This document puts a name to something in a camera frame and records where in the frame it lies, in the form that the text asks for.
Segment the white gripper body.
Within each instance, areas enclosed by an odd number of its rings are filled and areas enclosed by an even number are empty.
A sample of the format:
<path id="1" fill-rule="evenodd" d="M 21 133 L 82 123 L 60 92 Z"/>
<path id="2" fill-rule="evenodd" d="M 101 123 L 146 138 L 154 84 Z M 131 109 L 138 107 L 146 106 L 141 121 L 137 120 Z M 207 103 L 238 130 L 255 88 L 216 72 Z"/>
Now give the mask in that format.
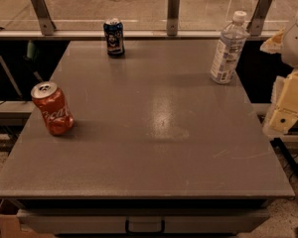
<path id="1" fill-rule="evenodd" d="M 284 63 L 298 67 L 298 11 L 285 28 L 281 58 Z"/>

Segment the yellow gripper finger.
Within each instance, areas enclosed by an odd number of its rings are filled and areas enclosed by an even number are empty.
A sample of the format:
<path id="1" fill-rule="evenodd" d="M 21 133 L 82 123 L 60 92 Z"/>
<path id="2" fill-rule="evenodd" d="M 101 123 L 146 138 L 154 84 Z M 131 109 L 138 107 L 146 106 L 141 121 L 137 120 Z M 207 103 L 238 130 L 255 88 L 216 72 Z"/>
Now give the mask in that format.
<path id="1" fill-rule="evenodd" d="M 261 46 L 260 50 L 267 54 L 280 54 L 282 50 L 282 41 L 285 29 L 279 30 L 271 38 L 266 40 Z"/>
<path id="2" fill-rule="evenodd" d="M 297 121 L 298 68 L 286 77 L 276 77 L 262 130 L 269 137 L 285 135 Z"/>

